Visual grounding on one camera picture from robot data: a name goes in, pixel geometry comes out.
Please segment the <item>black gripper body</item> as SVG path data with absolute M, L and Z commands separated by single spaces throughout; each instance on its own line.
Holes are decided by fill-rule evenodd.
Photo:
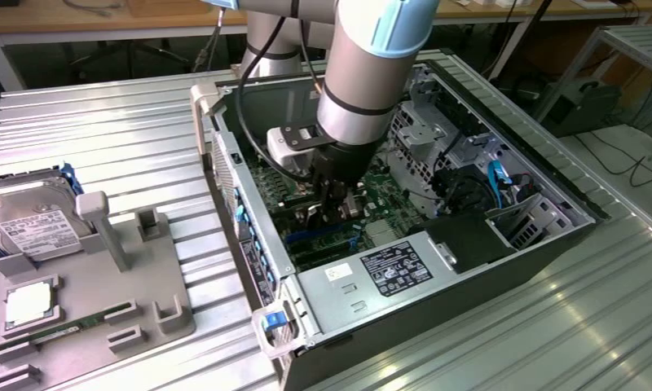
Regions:
M 328 176 L 349 185 L 354 185 L 364 176 L 380 142 L 362 145 L 333 143 L 328 146 Z

